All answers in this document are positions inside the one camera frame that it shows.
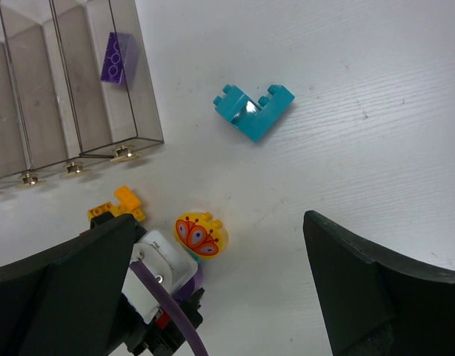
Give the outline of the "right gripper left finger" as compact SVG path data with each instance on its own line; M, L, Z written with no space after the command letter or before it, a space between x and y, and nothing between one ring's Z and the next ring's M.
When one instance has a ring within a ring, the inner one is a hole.
M135 218L0 267L0 355L108 355L136 324L122 295Z

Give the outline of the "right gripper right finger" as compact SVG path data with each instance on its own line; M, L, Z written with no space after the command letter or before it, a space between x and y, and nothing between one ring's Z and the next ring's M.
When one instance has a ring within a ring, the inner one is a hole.
M305 213L303 232L334 355L455 355L455 271L316 211Z

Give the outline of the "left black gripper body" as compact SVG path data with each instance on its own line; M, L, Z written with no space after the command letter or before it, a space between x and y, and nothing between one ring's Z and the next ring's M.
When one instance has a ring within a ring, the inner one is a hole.
M185 337L167 312L145 323L127 298L121 296L112 326L112 349L125 344L133 355L145 350L153 355L172 355L184 342Z

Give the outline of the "yellow round patterned lego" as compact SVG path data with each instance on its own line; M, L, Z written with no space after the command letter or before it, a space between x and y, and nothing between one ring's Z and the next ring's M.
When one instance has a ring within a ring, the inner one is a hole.
M201 260L218 257L229 244L224 224L208 212L181 215L175 222L174 235L190 254Z

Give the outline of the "yellow lego stack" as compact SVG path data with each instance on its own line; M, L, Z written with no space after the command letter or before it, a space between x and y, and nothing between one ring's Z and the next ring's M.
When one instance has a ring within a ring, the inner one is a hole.
M132 214L134 218L143 223L147 217L142 211L142 201L130 190L127 186L122 186L114 191L117 204L105 202L102 205L91 208L87 212L87 219L90 222L94 217L100 216L106 212L110 212L114 217L123 214Z

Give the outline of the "teal lego block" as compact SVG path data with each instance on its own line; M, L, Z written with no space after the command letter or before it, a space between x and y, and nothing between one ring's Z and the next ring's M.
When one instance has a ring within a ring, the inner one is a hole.
M283 85L271 85L268 96L252 100L235 85L225 85L213 100L216 112L252 142L257 143L293 103L295 96Z

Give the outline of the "purple lego brick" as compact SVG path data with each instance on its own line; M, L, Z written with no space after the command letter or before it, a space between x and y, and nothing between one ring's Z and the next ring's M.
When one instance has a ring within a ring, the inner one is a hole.
M110 32L100 79L115 85L130 85L136 71L139 46L131 33Z

